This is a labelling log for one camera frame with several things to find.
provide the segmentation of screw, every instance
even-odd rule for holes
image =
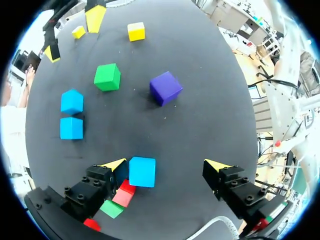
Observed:
[[[40,210],[41,207],[42,207],[42,205],[41,205],[40,203],[37,203],[37,204],[35,205],[35,208],[36,208],[37,210]]]
[[[44,198],[44,202],[45,202],[46,204],[51,203],[51,198],[50,198],[49,196],[46,196],[46,197]]]
[[[65,193],[69,193],[70,191],[71,191],[70,187],[66,186],[66,187],[64,188],[64,192],[65,192]]]
[[[260,195],[265,195],[265,194],[266,194],[266,192],[267,192],[267,189],[262,188],[262,189],[260,189],[259,194],[260,194]]]
[[[255,199],[254,196],[248,195],[248,196],[246,196],[245,201],[248,203],[251,203],[254,199]]]
[[[244,178],[242,178],[242,181],[243,181],[244,183],[247,183],[247,182],[249,182],[249,178],[244,177]]]
[[[83,202],[85,200],[85,196],[83,194],[79,194],[76,199],[78,199],[79,202]]]
[[[87,183],[89,182],[89,179],[86,176],[83,176],[81,181]]]
[[[232,187],[235,187],[235,186],[237,186],[237,185],[238,185],[238,182],[237,182],[237,181],[232,181],[232,182],[231,182],[231,186],[232,186]]]
[[[99,180],[96,179],[93,181],[93,186],[99,187],[100,185],[101,185],[101,182]]]

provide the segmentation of purple cube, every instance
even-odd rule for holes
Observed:
[[[178,80],[169,71],[150,81],[150,92],[160,106],[175,99],[182,89]]]

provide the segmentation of green cube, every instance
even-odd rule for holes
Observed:
[[[94,85],[103,92],[118,90],[121,72],[115,63],[98,66],[95,72]]]
[[[105,202],[100,207],[100,210],[105,214],[109,215],[111,218],[115,219],[120,213],[124,211],[125,207],[121,206],[111,200],[105,200]]]

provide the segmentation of black tabletop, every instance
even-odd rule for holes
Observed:
[[[144,22],[146,38],[129,42],[127,25]],[[101,232],[124,240],[182,240],[216,216],[240,225],[202,177],[204,159],[256,171],[253,105],[244,75],[218,28],[189,0],[136,0],[106,11],[99,34],[74,40],[85,15],[58,35],[61,59],[44,57],[30,92],[26,147],[37,187],[63,195],[92,164],[144,156],[156,159],[154,188],[139,187],[112,219],[94,216]],[[116,63],[120,89],[93,84],[99,65]],[[152,78],[170,71],[183,91],[164,107],[149,95]],[[61,95],[84,95],[84,139],[60,139]],[[230,239],[215,223],[197,240]]]

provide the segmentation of white shirt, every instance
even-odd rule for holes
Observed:
[[[29,168],[26,148],[26,107],[0,108],[1,142],[11,162]]]

